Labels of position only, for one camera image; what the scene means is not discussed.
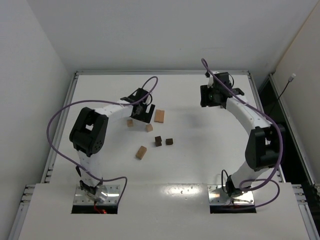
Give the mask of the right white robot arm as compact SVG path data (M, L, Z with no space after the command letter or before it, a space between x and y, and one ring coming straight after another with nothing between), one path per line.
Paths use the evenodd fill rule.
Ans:
M250 105L245 93L233 86L228 72L205 73L208 83L200 86L201 107L222 107L230 112L248 134L244 163L227 177L225 191L238 196L271 169L276 172L284 155L285 129Z

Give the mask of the pale wood cube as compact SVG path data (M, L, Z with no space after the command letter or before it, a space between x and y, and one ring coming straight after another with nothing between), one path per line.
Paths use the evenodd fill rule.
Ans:
M145 126L145 130L149 133L149 132L151 132L151 131L153 131L153 126L152 126L152 124L147 124L146 126Z

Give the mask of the light wood cube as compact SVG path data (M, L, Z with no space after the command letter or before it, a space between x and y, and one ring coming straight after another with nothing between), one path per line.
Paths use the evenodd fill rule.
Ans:
M127 120L127 126L128 126L129 128L134 126L134 122L133 122L132 119L128 119L128 120Z

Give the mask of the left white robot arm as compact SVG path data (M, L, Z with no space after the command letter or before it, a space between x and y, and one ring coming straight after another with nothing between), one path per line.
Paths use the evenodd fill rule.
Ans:
M69 140L79 157L80 188L94 200L101 201L106 196L98 153L105 143L108 125L125 118L150 123L155 109L154 104L147 102L151 98L147 90L138 88L105 107L84 107L80 111Z

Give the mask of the light wood plank block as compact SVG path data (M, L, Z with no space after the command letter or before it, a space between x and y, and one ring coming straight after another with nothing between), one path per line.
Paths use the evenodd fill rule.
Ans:
M165 119L165 111L164 110L160 110L159 112L159 123L164 123L164 119Z

